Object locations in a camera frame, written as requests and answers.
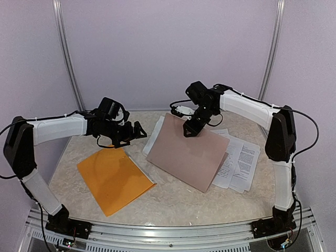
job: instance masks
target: pink folder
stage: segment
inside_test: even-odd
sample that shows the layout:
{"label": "pink folder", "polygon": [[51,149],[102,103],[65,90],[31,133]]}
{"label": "pink folder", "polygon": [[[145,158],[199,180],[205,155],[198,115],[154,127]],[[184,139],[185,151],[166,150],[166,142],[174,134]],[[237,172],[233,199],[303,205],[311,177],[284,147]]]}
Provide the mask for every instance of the pink folder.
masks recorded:
{"label": "pink folder", "polygon": [[205,193],[227,157],[230,140],[207,129],[186,138],[183,123],[174,115],[165,115],[147,160]]}

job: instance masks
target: robotic arm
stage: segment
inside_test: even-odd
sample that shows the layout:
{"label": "robotic arm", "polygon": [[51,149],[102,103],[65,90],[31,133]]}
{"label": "robotic arm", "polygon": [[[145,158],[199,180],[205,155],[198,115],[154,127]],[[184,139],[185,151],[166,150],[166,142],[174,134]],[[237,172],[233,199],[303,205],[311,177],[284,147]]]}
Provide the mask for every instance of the robotic arm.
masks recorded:
{"label": "robotic arm", "polygon": [[273,217],[252,223],[254,237],[295,229],[293,212],[296,202],[293,190],[296,174],[292,159],[296,150],[296,131],[291,108],[270,107],[265,102],[240,94],[221,84],[207,89],[200,81],[192,83],[186,94],[198,108],[193,113],[193,110],[184,106],[171,106],[171,113],[178,117],[188,117],[183,125],[184,136],[187,138],[197,136],[202,128],[209,124],[211,116],[220,114],[221,109],[254,121],[269,131],[265,152],[275,171],[276,198],[272,209]]}
{"label": "robotic arm", "polygon": [[104,135],[112,140],[112,148],[119,148],[129,145],[133,139],[147,137],[140,123],[135,122],[132,126],[128,117],[129,112],[122,104],[103,98],[99,107],[91,112],[35,120],[14,118],[4,145],[4,155],[26,193],[48,213],[47,230],[69,236],[73,236],[76,230],[76,237],[87,239],[91,224],[68,218],[68,210],[57,200],[36,169],[34,146],[74,135],[93,135],[95,138]]}

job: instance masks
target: white wall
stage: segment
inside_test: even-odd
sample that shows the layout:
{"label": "white wall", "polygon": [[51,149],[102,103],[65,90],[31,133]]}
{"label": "white wall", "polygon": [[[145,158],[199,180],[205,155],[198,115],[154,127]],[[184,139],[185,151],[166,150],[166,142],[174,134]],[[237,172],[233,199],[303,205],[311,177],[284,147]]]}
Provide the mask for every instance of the white wall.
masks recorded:
{"label": "white wall", "polygon": [[197,80],[257,97],[277,0],[62,1],[87,108],[167,109]]}
{"label": "white wall", "polygon": [[[297,191],[311,206],[328,251],[336,247],[336,2],[287,0],[266,101],[290,105],[319,124],[321,137],[297,156]],[[316,136],[312,123],[295,115],[298,150]]]}
{"label": "white wall", "polygon": [[[19,115],[32,118],[74,111],[52,1],[0,1],[0,34],[0,129]],[[0,137],[1,151],[6,135]],[[47,181],[66,142],[35,148],[38,169]],[[2,153],[0,174],[13,174]],[[32,204],[17,179],[0,180],[0,251],[17,251]]]}

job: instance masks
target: table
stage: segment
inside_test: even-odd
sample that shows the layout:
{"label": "table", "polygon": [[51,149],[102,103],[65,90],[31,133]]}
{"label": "table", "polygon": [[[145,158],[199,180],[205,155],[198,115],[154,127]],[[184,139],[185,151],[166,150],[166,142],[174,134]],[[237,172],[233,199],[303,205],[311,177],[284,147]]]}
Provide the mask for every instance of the table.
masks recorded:
{"label": "table", "polygon": [[[165,113],[131,112],[129,120],[140,121],[150,135],[159,117]],[[240,194],[211,185],[206,193],[202,193],[146,161],[142,149],[148,138],[137,139],[124,149],[157,185],[117,213],[105,217],[77,170],[79,162],[100,150],[92,136],[70,139],[49,187],[68,208],[70,217],[88,221],[142,226],[194,226],[271,216],[275,184],[272,164],[264,151],[265,139],[257,124],[230,112],[222,114],[223,122],[210,129],[227,128],[230,135],[261,147],[250,192]],[[101,143],[110,144],[103,138]]]}

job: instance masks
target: white arm segment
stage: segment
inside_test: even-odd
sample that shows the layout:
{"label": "white arm segment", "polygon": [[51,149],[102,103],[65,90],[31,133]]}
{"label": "white arm segment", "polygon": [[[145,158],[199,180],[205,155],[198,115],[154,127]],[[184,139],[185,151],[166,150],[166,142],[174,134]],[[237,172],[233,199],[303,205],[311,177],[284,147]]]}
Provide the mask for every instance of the white arm segment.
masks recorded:
{"label": "white arm segment", "polygon": [[221,109],[254,121],[265,130],[269,130],[271,126],[272,114],[280,111],[279,109],[270,108],[265,104],[251,101],[231,90],[226,90],[225,93],[220,96],[220,100],[219,107]]}
{"label": "white arm segment", "polygon": [[60,119],[29,122],[33,125],[34,146],[47,141],[85,135],[87,120],[80,114]]}
{"label": "white arm segment", "polygon": [[287,211],[294,202],[291,187],[292,157],[293,154],[291,155],[288,163],[286,163],[285,161],[272,161],[275,174],[274,207],[282,211]]}
{"label": "white arm segment", "polygon": [[22,182],[25,184],[34,198],[40,202],[48,214],[55,215],[58,211],[61,210],[61,203],[49,189],[47,183],[38,173],[37,169],[34,169],[28,176],[22,178]]}

